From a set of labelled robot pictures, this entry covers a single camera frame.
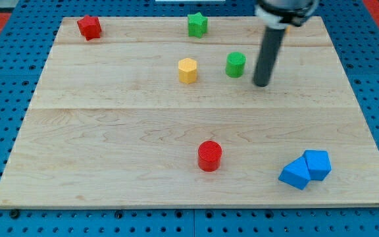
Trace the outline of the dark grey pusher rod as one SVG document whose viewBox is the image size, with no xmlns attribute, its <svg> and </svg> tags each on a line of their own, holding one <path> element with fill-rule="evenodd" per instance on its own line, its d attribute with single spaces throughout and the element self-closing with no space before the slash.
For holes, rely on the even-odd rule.
<svg viewBox="0 0 379 237">
<path fill-rule="evenodd" d="M 268 86 L 285 31 L 285 28 L 274 29 L 268 26 L 265 28 L 253 75 L 253 83 L 256 86 Z"/>
</svg>

